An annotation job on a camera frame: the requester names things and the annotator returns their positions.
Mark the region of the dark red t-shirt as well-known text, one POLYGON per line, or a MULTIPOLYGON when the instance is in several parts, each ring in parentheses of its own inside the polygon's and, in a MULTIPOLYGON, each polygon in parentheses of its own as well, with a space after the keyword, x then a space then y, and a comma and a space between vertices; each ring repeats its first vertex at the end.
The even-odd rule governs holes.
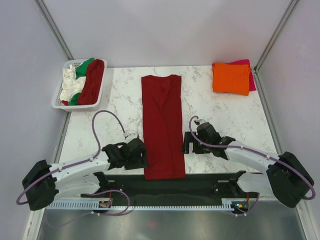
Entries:
POLYGON ((181 101, 182 77, 147 75, 141 78, 142 128, 148 166, 146 180, 186 176, 181 101))

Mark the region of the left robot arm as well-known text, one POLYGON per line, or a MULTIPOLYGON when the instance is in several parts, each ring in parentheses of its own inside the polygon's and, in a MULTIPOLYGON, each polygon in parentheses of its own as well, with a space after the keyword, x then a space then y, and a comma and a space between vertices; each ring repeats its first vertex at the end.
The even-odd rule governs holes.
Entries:
POLYGON ((96 153, 70 162, 38 161, 22 181, 26 203, 41 210, 63 198, 106 198, 111 189, 106 171, 135 170, 148 166, 147 148, 140 138, 108 144, 96 153))

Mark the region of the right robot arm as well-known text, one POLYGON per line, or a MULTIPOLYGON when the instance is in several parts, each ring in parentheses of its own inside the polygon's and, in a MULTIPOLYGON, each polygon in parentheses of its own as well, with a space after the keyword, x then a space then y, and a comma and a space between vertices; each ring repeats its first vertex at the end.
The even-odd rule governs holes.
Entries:
POLYGON ((196 125, 196 130, 185 132, 181 148, 184 154, 212 154, 255 170, 240 170, 229 179, 229 191, 233 196, 245 193, 273 196, 289 208, 316 197, 314 180, 293 153, 275 154, 249 147, 233 137, 221 136, 211 123, 197 116, 189 120, 190 128, 192 124, 196 125))

